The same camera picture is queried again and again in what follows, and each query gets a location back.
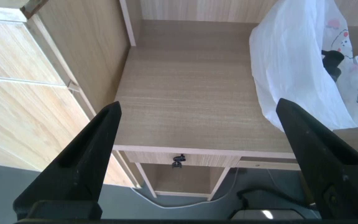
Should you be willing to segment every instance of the white plastic bag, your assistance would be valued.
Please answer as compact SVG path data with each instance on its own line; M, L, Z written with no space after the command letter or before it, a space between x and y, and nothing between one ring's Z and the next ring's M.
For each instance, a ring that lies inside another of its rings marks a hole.
M358 127L358 66L345 18L333 0L281 0L252 31L252 75L263 115L283 131L276 114L280 98L293 101L329 129ZM321 50L345 59L337 82Z

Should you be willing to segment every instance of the drawer handle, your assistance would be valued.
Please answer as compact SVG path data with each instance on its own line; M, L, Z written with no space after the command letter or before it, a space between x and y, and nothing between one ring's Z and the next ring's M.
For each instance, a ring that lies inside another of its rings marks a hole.
M180 156L175 156L173 158L173 164L172 164L172 168L176 168L179 167L181 168L181 162L185 162L186 161L186 157L183 154L180 154Z

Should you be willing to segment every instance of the cabinet door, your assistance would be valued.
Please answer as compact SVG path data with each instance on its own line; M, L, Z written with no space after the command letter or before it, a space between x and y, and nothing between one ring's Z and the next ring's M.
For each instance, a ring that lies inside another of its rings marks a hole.
M21 22L0 22L0 78L64 85Z
M88 121L65 86L0 81L0 151L19 168L43 170Z

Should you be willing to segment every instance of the gray floor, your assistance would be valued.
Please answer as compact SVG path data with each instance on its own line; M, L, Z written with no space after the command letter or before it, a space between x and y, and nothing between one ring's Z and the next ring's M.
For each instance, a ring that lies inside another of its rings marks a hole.
M216 198L226 194L230 189L236 170L232 169L219 188ZM281 191L287 195L303 200L297 172L284 170L270 170L274 181ZM13 200L37 177L38 173L28 170L13 169L0 166L0 223L13 223L16 215L12 209ZM241 207L236 192L249 187L275 188L268 172L263 169L240 169L236 184L229 195L217 202L204 203L188 208L162 209L142 197L131 189L112 185L104 185L99 198L103 209L102 218L113 219L226 219L234 210ZM159 196L154 199L147 187L139 190L147 198L163 206L188 205L202 202L203 198ZM255 191L246 195L251 208L291 208L298 211L305 218L316 218L309 210L293 205L270 193Z

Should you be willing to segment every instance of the wooden drawer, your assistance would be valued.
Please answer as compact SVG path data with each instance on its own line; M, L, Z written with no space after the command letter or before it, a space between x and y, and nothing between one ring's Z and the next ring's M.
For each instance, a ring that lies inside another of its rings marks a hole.
M180 156L180 153L126 151L126 155L131 162L146 164L172 164L173 158L175 156ZM235 167L241 158L240 156L199 154L184 155L186 157L186 161L181 162L184 166Z

